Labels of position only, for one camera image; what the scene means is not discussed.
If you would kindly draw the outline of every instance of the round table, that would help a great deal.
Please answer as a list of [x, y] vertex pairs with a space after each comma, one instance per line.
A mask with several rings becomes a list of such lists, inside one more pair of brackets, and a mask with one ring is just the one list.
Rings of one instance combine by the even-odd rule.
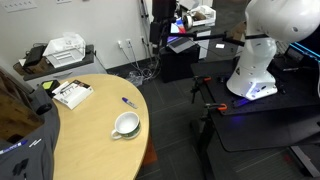
[[[142, 94], [127, 80], [106, 74], [61, 83], [75, 79], [91, 85], [94, 92], [73, 110], [55, 101], [61, 126], [54, 151], [54, 179], [134, 179], [149, 137], [149, 114]], [[122, 97], [138, 108], [124, 103]], [[113, 140], [114, 122], [126, 111], [138, 114], [141, 131], [131, 140]]]

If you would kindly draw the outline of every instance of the electronic device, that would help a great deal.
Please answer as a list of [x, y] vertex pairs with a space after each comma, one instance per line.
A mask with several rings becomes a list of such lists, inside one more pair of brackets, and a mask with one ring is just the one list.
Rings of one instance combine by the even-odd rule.
[[[167, 6], [153, 0], [150, 41], [156, 44], [156, 37], [170, 32], [167, 23], [174, 18], [175, 0], [164, 2]], [[320, 24], [320, 0], [251, 0], [245, 14], [245, 46], [227, 88], [253, 101], [277, 93], [275, 78], [267, 71], [277, 50], [275, 40], [292, 43], [312, 34]]]
[[[186, 29], [184, 28], [183, 22], [181, 18], [178, 18], [175, 23], [171, 23], [171, 33], [186, 33]], [[195, 45], [193, 41], [191, 41], [187, 37], [168, 37], [167, 46], [170, 47], [175, 53], [180, 53], [191, 46]]]

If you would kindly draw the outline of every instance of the coffee cup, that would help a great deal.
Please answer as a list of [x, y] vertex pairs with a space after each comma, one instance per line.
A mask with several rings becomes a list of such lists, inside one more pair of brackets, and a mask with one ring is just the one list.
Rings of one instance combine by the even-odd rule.
[[139, 116], [134, 112], [125, 112], [119, 115], [111, 132], [112, 139], [133, 139], [140, 132]]

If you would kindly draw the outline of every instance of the white robot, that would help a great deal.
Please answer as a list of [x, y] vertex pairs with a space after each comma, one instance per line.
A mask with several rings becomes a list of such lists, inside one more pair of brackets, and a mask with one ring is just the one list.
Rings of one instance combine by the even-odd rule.
[[296, 42], [320, 23], [320, 0], [252, 0], [246, 8], [244, 50], [228, 89], [248, 100], [277, 93], [267, 67], [276, 53], [275, 40]]

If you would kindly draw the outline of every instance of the blue led light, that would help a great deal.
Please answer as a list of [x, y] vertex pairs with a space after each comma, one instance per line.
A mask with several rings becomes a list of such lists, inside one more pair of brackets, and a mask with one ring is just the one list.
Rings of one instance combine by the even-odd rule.
[[295, 42], [295, 43], [290, 44], [290, 46], [294, 47], [296, 50], [300, 51], [302, 54], [308, 55], [310, 58], [313, 58], [314, 60], [320, 62], [320, 55], [319, 54], [317, 54], [317, 53], [313, 52], [312, 50], [302, 46], [301, 44]]
[[299, 43], [294, 43], [294, 44], [296, 44], [297, 46], [301, 47], [302, 49], [304, 49], [304, 50], [306, 50], [306, 51], [308, 51], [308, 52], [310, 52], [310, 53], [314, 54], [315, 56], [320, 57], [320, 55], [319, 55], [319, 54], [317, 54], [317, 53], [313, 52], [312, 50], [310, 50], [310, 49], [308, 49], [308, 48], [306, 48], [306, 47], [302, 46], [301, 44], [299, 44]]

